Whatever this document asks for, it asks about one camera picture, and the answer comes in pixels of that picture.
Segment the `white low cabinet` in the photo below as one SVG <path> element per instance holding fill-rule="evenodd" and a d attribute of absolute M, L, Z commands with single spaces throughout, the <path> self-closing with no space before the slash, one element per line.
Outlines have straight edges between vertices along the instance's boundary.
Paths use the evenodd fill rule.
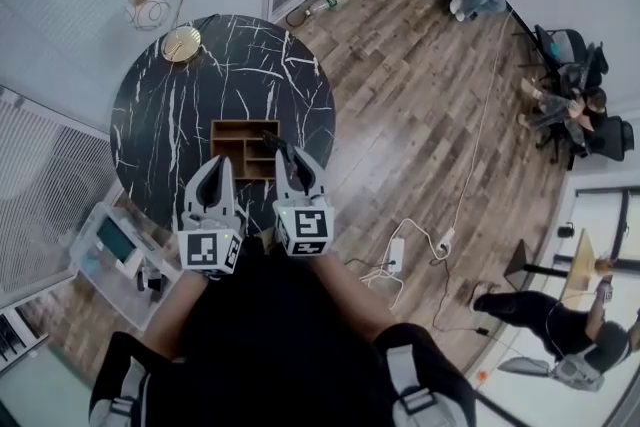
<path fill-rule="evenodd" d="M 34 356 L 49 340 L 47 333 L 35 330 L 16 308 L 0 312 L 0 376 L 26 357 Z"/>

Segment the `clear plastic bin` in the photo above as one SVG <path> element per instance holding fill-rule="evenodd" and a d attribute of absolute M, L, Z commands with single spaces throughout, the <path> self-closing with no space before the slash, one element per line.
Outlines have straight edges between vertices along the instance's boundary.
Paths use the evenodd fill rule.
<path fill-rule="evenodd" d="M 143 252 L 136 277 L 128 279 L 103 249 L 97 231 L 111 217 Z M 77 234 L 70 256 L 80 273 L 137 330 L 143 332 L 181 275 L 180 265 L 123 208 L 97 203 Z"/>

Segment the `wooden compartment tray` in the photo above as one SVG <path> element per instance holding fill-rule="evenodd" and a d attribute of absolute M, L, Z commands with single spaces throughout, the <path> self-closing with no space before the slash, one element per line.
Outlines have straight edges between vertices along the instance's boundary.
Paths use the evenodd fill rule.
<path fill-rule="evenodd" d="M 237 181 L 274 180 L 275 153 L 265 143 L 266 133 L 279 136 L 278 120 L 214 120 L 211 156 L 228 157 Z"/>

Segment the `small black object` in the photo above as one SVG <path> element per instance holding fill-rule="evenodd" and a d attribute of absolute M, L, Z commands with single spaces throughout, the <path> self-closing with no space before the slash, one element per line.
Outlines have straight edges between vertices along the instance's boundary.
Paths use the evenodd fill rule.
<path fill-rule="evenodd" d="M 269 131 L 263 132 L 263 141 L 270 151 L 272 151 L 276 156 L 280 156 L 282 158 L 288 177 L 297 177 L 298 164 L 296 161 L 294 146 Z"/>

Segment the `black floor stand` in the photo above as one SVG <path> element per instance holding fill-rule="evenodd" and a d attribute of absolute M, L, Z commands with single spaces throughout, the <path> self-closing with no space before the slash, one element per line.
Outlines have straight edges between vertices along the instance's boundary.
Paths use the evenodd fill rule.
<path fill-rule="evenodd" d="M 520 240 L 506 266 L 503 277 L 515 291 L 524 291 L 532 281 L 534 275 L 566 279 L 569 272 L 535 265 L 528 261 L 530 251 L 524 240 Z"/>

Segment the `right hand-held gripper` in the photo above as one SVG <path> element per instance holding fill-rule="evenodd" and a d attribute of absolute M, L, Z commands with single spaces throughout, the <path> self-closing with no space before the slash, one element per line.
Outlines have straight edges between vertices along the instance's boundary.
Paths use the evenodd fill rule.
<path fill-rule="evenodd" d="M 274 202 L 273 209 L 277 240 L 290 257 L 325 254 L 334 240 L 335 220 L 334 208 L 322 196 L 326 186 L 325 169 L 297 146 L 276 150 L 275 169 L 278 201 Z M 290 177 L 295 199 L 287 199 Z"/>

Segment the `gold desk lamp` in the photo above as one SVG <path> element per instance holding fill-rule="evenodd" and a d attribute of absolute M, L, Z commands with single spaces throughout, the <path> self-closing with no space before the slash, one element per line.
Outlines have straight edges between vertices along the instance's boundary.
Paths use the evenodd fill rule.
<path fill-rule="evenodd" d="M 201 33 L 189 25 L 180 25 L 184 0 L 172 6 L 170 0 L 127 0 L 124 16 L 137 31 L 150 32 L 160 28 L 173 14 L 170 29 L 160 41 L 163 58 L 174 64 L 192 60 L 200 50 Z"/>

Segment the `black office chair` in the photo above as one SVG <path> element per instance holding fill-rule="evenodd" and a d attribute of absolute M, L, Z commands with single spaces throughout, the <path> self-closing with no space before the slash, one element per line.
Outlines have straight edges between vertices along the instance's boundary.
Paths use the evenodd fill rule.
<path fill-rule="evenodd" d="M 582 145 L 571 139 L 564 124 L 551 126 L 548 141 L 553 142 L 553 156 L 550 159 L 552 164 L 559 161 L 563 142 L 569 144 L 572 156 L 586 158 L 590 155 L 600 155 L 616 162 L 622 162 L 626 153 L 635 148 L 633 127 L 619 116 L 607 117 L 593 132 L 585 136 Z"/>

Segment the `clear plastic bottle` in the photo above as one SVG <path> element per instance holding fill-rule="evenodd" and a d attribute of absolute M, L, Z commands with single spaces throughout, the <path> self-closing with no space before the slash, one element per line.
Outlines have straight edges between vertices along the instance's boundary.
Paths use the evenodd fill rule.
<path fill-rule="evenodd" d="M 307 17 L 314 16 L 324 11 L 335 10 L 343 6 L 348 0 L 317 0 L 305 10 Z"/>

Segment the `person's black clothing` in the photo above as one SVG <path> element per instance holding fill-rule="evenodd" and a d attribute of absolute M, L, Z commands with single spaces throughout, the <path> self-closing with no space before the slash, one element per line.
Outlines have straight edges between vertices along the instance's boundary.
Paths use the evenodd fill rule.
<path fill-rule="evenodd" d="M 344 320 L 310 266 L 243 245 L 209 280 L 167 359 L 115 332 L 90 427 L 476 427 L 475 393 L 430 334 L 397 323 L 374 341 Z"/>

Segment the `person's right forearm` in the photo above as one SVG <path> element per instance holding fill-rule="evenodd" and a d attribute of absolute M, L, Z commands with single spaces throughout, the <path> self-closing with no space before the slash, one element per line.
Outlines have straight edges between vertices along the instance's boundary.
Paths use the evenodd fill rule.
<path fill-rule="evenodd" d="M 374 341 L 397 320 L 387 304 L 335 255 L 321 255 L 310 266 L 350 327 Z"/>

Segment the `person's left forearm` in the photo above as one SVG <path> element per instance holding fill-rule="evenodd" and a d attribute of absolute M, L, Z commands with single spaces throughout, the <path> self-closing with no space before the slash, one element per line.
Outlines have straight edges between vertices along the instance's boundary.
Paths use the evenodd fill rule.
<path fill-rule="evenodd" d="M 151 318 L 142 337 L 144 345 L 167 359 L 175 359 L 182 330 L 208 283 L 205 276 L 184 271 Z"/>

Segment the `wooden board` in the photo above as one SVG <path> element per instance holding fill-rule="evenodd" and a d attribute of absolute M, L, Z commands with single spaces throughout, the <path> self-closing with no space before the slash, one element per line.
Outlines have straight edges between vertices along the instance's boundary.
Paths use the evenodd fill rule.
<path fill-rule="evenodd" d="M 595 273 L 596 256 L 590 237 L 581 230 L 578 245 L 566 278 L 562 298 L 573 293 L 587 292 L 592 275 Z"/>

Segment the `black marble round table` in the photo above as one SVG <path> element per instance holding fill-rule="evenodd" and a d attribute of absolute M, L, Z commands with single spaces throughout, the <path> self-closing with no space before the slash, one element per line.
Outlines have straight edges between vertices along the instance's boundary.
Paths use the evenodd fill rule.
<path fill-rule="evenodd" d="M 172 64 L 160 43 L 134 62 L 111 115 L 111 151 L 133 203 L 158 226 L 181 225 L 187 182 L 212 156 L 218 120 L 276 121 L 280 135 L 321 165 L 331 154 L 336 112 L 319 59 L 290 31 L 248 15 L 194 21 L 198 55 Z"/>

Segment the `white tablet device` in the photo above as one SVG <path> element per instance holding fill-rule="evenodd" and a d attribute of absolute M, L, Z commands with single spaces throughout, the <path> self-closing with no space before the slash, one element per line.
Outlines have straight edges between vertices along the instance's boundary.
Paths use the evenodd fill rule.
<path fill-rule="evenodd" d="M 128 279 L 133 280 L 143 262 L 143 252 L 109 216 L 105 217 L 97 231 L 103 249 L 114 258 L 116 268 Z"/>

